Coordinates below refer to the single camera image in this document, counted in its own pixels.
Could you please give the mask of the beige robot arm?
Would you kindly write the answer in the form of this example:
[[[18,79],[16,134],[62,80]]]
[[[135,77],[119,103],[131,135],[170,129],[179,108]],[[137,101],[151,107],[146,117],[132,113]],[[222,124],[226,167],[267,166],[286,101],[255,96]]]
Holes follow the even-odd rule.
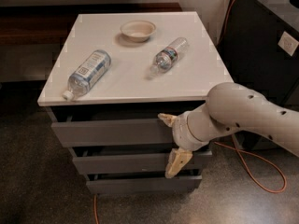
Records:
[[[206,102],[192,111],[178,116],[161,113],[159,119],[172,129],[177,145],[170,152],[167,178],[177,175],[195,150],[240,131],[256,133],[299,156],[299,113],[236,83],[216,85]]]

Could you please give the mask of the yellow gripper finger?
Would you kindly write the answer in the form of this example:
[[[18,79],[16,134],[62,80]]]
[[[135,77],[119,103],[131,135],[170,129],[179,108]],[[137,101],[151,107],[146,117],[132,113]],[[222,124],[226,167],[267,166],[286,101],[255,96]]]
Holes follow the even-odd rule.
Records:
[[[192,152],[183,148],[173,148],[169,154],[165,177],[173,178],[191,160]]]
[[[168,127],[172,127],[175,120],[176,120],[176,116],[171,115],[171,114],[165,114],[165,113],[160,113],[158,115],[158,118]]]

